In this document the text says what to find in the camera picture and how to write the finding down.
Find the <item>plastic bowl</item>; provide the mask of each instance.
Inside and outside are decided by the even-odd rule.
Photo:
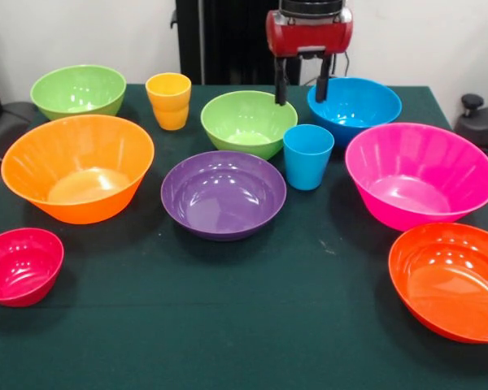
[[[345,162],[371,214],[397,230],[454,222],[488,202],[488,158],[442,128],[370,128],[349,144]]]
[[[38,303],[54,285],[62,264],[62,242],[47,230],[27,227],[0,234],[0,305]]]
[[[165,210],[192,233],[215,241],[250,236],[280,211],[285,181],[251,154],[215,151],[176,165],[164,178]]]
[[[389,270],[405,305],[430,330],[488,343],[488,232],[458,223],[415,227],[392,246]]]
[[[269,160],[282,149],[282,137],[298,122],[289,103],[259,91],[225,93],[209,101],[201,123],[218,150],[236,150]]]
[[[392,89],[354,77],[329,79],[327,99],[322,103],[316,102],[316,87],[312,87],[307,103],[315,123],[329,130],[342,148],[366,128],[392,122],[402,108]]]
[[[79,114],[116,115],[127,82],[118,71],[99,65],[62,67],[34,83],[31,100],[50,120]]]
[[[108,115],[45,123],[6,152],[2,178],[16,195],[67,223],[95,223],[121,212],[154,158],[144,129]]]

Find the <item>yellow cup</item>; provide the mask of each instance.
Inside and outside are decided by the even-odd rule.
[[[180,73],[160,73],[145,84],[154,115],[163,130],[179,130],[188,119],[192,82]]]

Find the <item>green tablecloth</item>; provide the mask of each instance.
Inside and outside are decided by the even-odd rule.
[[[155,161],[104,223],[59,223],[0,186],[0,232],[46,228],[67,251],[44,301],[0,306],[0,389],[488,388],[488,345],[436,336],[398,299],[386,265],[398,233],[367,212],[340,153],[247,240],[204,241],[165,214],[163,176],[213,149],[200,110],[235,88],[195,86],[186,128],[164,132],[143,86],[128,87],[120,116],[152,136]],[[447,127],[428,88],[394,91],[399,120]],[[300,123],[306,92],[289,90]],[[281,153],[272,163],[284,171]],[[488,205],[461,222],[488,230]]]

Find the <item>green bowl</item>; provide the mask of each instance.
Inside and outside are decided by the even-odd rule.
[[[62,67],[31,88],[31,100],[50,120],[79,114],[116,115],[127,82],[118,71],[99,65]]]
[[[259,91],[220,95],[205,105],[201,123],[218,150],[236,150],[269,160],[282,149],[284,133],[298,122],[289,103]]]

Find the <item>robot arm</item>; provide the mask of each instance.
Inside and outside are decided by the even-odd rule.
[[[344,0],[280,0],[266,19],[268,46],[275,56],[275,102],[286,100],[285,59],[302,56],[322,59],[316,82],[316,101],[327,97],[331,58],[351,41],[352,14]]]

